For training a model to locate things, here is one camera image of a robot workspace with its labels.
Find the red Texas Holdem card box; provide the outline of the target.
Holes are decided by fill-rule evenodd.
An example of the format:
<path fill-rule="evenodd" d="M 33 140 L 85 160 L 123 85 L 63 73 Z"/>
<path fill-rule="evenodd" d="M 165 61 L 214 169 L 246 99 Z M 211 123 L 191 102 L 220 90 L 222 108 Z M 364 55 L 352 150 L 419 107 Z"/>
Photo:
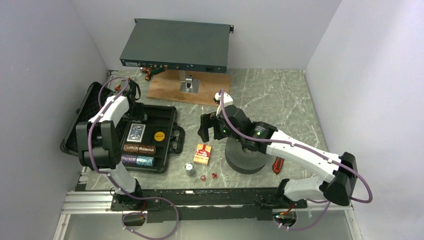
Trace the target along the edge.
<path fill-rule="evenodd" d="M 196 164 L 208 165 L 210 161 L 212 146 L 199 143 L 196 147 L 193 162 Z"/>

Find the blue playing card deck box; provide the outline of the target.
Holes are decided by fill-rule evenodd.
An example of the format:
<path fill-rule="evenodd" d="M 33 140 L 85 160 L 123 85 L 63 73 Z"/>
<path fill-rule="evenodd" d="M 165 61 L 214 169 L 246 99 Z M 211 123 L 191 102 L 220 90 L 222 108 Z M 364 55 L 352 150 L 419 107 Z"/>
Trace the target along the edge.
<path fill-rule="evenodd" d="M 132 142 L 132 143 L 141 143 L 145 129 L 146 129 L 145 124 L 132 123 L 130 125 L 126 141 Z"/>

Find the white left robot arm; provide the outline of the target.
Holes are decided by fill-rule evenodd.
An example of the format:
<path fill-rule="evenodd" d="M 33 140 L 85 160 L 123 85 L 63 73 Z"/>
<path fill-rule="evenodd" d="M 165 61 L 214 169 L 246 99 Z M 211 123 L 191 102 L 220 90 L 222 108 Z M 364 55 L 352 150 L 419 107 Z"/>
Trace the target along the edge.
<path fill-rule="evenodd" d="M 122 149 L 116 127 L 135 105 L 133 81 L 120 77 L 124 85 L 105 102 L 97 97 L 99 111 L 88 121 L 75 126 L 78 158 L 82 166 L 104 176 L 115 193 L 131 210 L 139 209 L 144 196 L 139 182 L 130 175 L 121 162 Z"/>

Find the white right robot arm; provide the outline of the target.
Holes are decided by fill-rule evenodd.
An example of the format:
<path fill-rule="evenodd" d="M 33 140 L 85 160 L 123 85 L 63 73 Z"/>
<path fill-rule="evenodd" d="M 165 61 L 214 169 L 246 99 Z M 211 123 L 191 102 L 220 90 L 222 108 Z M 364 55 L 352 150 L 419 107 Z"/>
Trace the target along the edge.
<path fill-rule="evenodd" d="M 358 179 L 353 154 L 344 152 L 338 155 L 312 147 L 271 124 L 251 121 L 234 105 L 224 110 L 200 116 L 197 134 L 204 143 L 210 140 L 209 129 L 212 128 L 215 140 L 231 138 L 245 149 L 291 161 L 314 174 L 300 180 L 282 180 L 275 194 L 280 207 L 287 208 L 303 199 L 326 199 L 339 206 L 348 206 L 353 200 Z"/>

